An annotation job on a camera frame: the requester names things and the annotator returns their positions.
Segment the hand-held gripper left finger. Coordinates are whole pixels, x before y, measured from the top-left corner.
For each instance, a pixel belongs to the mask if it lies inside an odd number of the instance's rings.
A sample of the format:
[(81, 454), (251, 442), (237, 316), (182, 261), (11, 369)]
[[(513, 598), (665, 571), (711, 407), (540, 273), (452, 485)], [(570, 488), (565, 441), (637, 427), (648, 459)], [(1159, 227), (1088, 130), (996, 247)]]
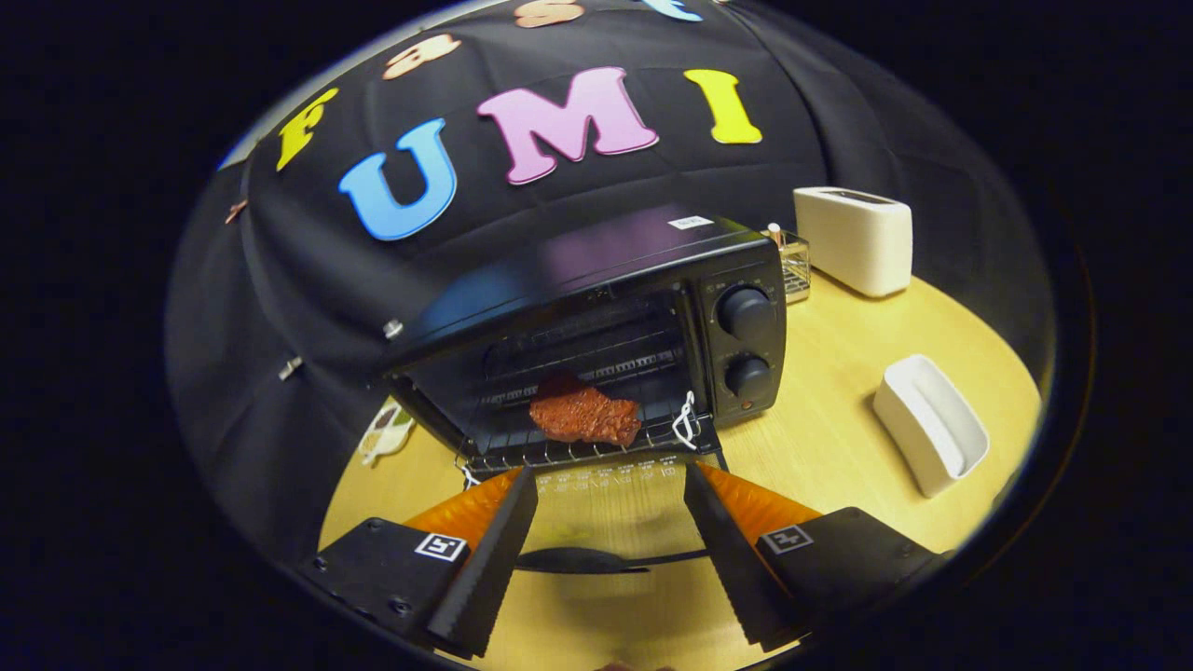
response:
[(367, 518), (298, 573), (404, 642), (481, 657), (537, 505), (533, 472), (519, 467), (403, 523)]

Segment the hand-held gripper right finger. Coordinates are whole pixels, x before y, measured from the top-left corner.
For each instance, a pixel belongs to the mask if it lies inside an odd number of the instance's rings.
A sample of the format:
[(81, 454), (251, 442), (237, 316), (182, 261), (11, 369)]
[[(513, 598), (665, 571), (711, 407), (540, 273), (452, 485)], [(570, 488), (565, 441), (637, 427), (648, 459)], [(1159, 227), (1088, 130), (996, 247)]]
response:
[(704, 463), (684, 501), (748, 642), (778, 650), (854, 627), (950, 559), (859, 507), (822, 515)]

